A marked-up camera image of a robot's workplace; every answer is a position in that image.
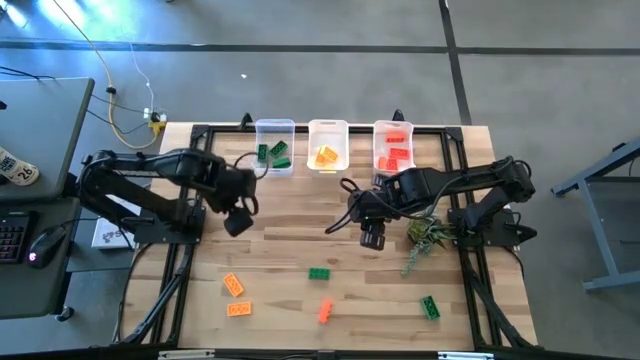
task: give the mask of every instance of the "wooden tabletop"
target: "wooden tabletop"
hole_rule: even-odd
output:
[[[193,123],[167,125],[161,153],[188,147]],[[494,160],[487,127],[462,127],[470,166]],[[411,248],[406,221],[387,225],[381,252],[360,246],[360,230],[349,225],[331,235],[324,228],[346,211],[348,194],[336,178],[314,178],[306,167],[307,135],[296,134],[292,177],[265,178],[258,183],[260,213],[255,224],[237,238],[223,228],[223,216],[207,213],[202,242],[196,248],[185,305],[181,348],[466,350],[472,349],[462,274],[457,250],[436,247],[400,276]],[[444,169],[439,139],[414,136],[417,166]],[[346,176],[370,188],[372,136],[350,136],[350,167]],[[255,135],[216,133],[213,151],[234,161],[255,151]],[[247,159],[245,166],[250,166]],[[156,180],[152,190],[167,198],[179,189]],[[477,192],[479,199],[486,192]],[[441,217],[449,199],[438,204]],[[140,258],[126,298],[123,333],[130,333],[158,296],[166,245],[154,245]],[[518,263],[501,248],[487,248],[493,292],[522,336],[535,343],[522,274]],[[329,281],[309,280],[309,267],[331,269]],[[233,272],[245,288],[233,298],[222,278]],[[441,317],[427,320],[419,300],[433,296]],[[322,300],[334,307],[325,325],[317,317]],[[253,314],[227,317],[230,303],[250,301]],[[173,301],[164,332],[170,328]],[[485,339],[486,312],[479,305]]]

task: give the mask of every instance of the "concrete floor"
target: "concrete floor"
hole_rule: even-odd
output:
[[[0,41],[82,40],[50,1],[10,2],[19,11],[0,19]],[[437,0],[77,3],[75,17],[93,40],[446,45]],[[640,46],[637,1],[449,0],[449,6],[458,46]],[[131,54],[103,55],[119,103],[148,106]],[[371,122],[399,107],[414,123],[461,123],[447,54],[143,52],[138,62],[151,79],[156,106],[167,109],[172,121],[238,121],[249,111],[255,118]],[[4,49],[0,64],[90,76],[95,94],[105,95],[104,71],[90,51]],[[577,194],[558,200],[547,191],[640,134],[640,57],[463,55],[460,64],[473,124],[490,126],[497,157],[511,154],[533,167],[538,193],[516,208],[523,223],[539,231],[522,246],[522,258],[540,344],[640,358],[640,285],[583,292],[582,280],[605,274],[595,238]],[[91,109],[106,115],[103,105],[92,101]],[[123,128],[142,121],[127,111],[118,111],[116,119]],[[149,137],[141,130],[129,139],[143,143]],[[126,151],[108,126],[87,116],[72,170],[101,148]],[[78,310],[76,317],[64,324],[51,318],[2,321],[0,353],[107,344],[123,283],[123,271],[74,276],[68,303]],[[27,340],[16,329],[35,334]]]

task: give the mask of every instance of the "keyboard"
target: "keyboard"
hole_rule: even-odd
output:
[[[35,211],[0,214],[0,264],[22,262],[36,219]]]

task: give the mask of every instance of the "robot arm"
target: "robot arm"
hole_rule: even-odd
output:
[[[224,225],[232,236],[253,225],[251,216],[258,213],[257,178],[253,170],[239,169],[227,164],[223,158],[201,150],[177,149],[163,155],[100,151],[86,158],[83,164],[85,167],[77,183],[77,195],[82,205],[133,233],[136,225],[153,219],[138,217],[107,197],[108,194],[154,213],[176,232],[194,225],[194,209],[185,199],[165,199],[126,177],[167,179],[196,190],[212,211],[228,214]],[[253,203],[253,211],[247,208],[247,199]],[[238,200],[242,207],[236,206]]]
[[[531,183],[529,166],[512,157],[489,165],[448,172],[433,168],[411,168],[384,178],[378,189],[350,191],[348,215],[360,223],[363,231],[360,244],[375,250],[384,248],[385,221],[401,217],[420,218],[430,215],[438,200],[447,195],[491,188],[477,204],[471,204],[450,218],[459,231],[477,231],[492,221],[510,202],[528,201],[535,188]],[[426,215],[412,215],[426,210]]]

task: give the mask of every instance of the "green lego brick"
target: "green lego brick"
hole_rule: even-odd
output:
[[[271,148],[271,151],[269,151],[269,154],[271,154],[271,156],[273,156],[274,158],[277,158],[280,155],[284,154],[285,151],[287,151],[287,143],[280,140],[278,141],[276,146]]]
[[[289,161],[289,158],[273,160],[273,164],[271,165],[271,167],[273,167],[274,169],[286,169],[289,166],[291,166],[291,161]]]
[[[429,320],[437,320],[440,317],[440,312],[436,307],[435,301],[433,301],[433,297],[427,296],[420,300],[420,304],[422,305],[422,310],[424,310],[427,319]]]
[[[269,151],[269,147],[265,144],[258,145],[258,162],[266,163],[267,162],[267,152]]]
[[[311,280],[329,280],[331,270],[326,268],[310,268],[309,279]]]

